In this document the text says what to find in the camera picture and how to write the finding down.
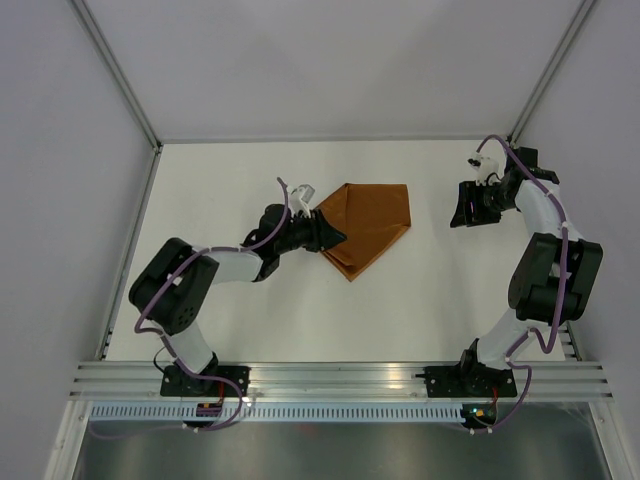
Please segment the orange cloth napkin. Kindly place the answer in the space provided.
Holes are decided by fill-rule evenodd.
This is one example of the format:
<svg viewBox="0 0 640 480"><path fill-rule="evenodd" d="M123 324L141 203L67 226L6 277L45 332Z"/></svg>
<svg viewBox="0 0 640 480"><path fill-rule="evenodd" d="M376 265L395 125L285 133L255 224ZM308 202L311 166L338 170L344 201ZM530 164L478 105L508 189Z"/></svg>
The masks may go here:
<svg viewBox="0 0 640 480"><path fill-rule="evenodd" d="M411 227L405 184L346 183L317 208L328 223L346 235L325 250L325 258L350 282L359 277Z"/></svg>

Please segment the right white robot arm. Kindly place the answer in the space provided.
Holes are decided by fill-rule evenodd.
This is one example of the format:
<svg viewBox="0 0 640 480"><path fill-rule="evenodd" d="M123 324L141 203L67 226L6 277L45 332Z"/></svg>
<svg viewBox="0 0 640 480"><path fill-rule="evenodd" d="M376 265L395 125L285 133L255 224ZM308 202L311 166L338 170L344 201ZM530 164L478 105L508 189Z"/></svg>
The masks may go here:
<svg viewBox="0 0 640 480"><path fill-rule="evenodd" d="M498 223L504 212L522 214L529 242L511 277L508 308L498 323L464 350L456 367L459 388L478 395L502 381L531 341L553 350L558 330L584 313L602 259L600 244L584 239L561 202L555 172L538 166L534 149L504 149L505 165L474 153L476 177L460 183L451 227Z"/></svg>

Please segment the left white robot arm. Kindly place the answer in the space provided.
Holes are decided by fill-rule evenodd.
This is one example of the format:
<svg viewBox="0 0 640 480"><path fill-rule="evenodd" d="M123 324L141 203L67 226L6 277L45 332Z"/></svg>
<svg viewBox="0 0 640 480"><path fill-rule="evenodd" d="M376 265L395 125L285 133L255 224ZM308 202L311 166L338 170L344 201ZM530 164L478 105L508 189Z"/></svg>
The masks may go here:
<svg viewBox="0 0 640 480"><path fill-rule="evenodd" d="M134 331L159 336L173 357L164 381L206 396L218 384L219 360L204 340L197 315L216 284L257 283L276 271L280 257L304 249L324 252L347 240L324 214L313 209L294 213L285 204L271 204L258 227L238 248L198 249L173 237L167 240L133 282L128 300L139 312Z"/></svg>

